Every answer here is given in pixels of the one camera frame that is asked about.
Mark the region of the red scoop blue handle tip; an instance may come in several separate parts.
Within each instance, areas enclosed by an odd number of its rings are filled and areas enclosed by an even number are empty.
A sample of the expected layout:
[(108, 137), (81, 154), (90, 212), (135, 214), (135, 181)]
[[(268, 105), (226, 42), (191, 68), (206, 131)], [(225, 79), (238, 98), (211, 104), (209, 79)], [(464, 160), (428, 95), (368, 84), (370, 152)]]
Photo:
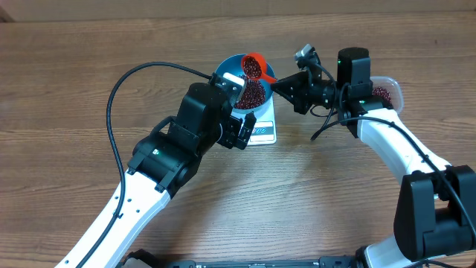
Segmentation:
[(260, 67), (261, 67), (261, 70), (262, 70), (262, 75), (259, 79), (250, 79), (250, 80), (264, 80), (266, 81), (267, 83), (270, 83), (270, 84), (273, 84), (275, 82), (277, 82), (277, 79), (275, 77), (272, 77), (270, 75), (267, 74), (267, 62), (264, 58), (264, 56), (262, 54), (259, 54), (259, 53), (256, 53), (256, 52), (252, 52), (252, 53), (249, 53), (249, 54), (246, 54), (245, 56), (242, 57), (241, 59), (241, 67), (242, 67), (242, 70), (243, 70), (243, 62), (244, 60), (247, 58), (247, 57), (254, 57), (258, 63), (260, 64)]

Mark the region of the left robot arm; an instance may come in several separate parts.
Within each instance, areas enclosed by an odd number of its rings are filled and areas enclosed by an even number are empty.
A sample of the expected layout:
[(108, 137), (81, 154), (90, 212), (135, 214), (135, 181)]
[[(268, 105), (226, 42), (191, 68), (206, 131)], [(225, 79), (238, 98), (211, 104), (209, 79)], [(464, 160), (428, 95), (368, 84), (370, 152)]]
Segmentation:
[(59, 267), (115, 267), (148, 222), (196, 174), (214, 144), (245, 149), (256, 118), (253, 113), (236, 118), (231, 112), (246, 85), (230, 73), (192, 84), (178, 114), (136, 144), (113, 196)]

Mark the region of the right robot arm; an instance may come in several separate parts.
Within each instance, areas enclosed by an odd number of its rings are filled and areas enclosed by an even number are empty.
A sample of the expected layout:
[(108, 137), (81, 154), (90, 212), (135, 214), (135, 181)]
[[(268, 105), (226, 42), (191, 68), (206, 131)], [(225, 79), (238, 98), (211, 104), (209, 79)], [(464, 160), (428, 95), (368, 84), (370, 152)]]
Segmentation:
[(392, 235), (356, 253), (356, 267), (426, 267), (475, 248), (475, 172), (429, 150), (400, 120), (402, 90), (370, 73), (365, 48), (338, 53), (332, 76), (315, 49), (295, 54), (297, 74), (275, 81), (276, 92), (300, 114), (322, 106), (368, 145), (397, 179), (400, 191)]

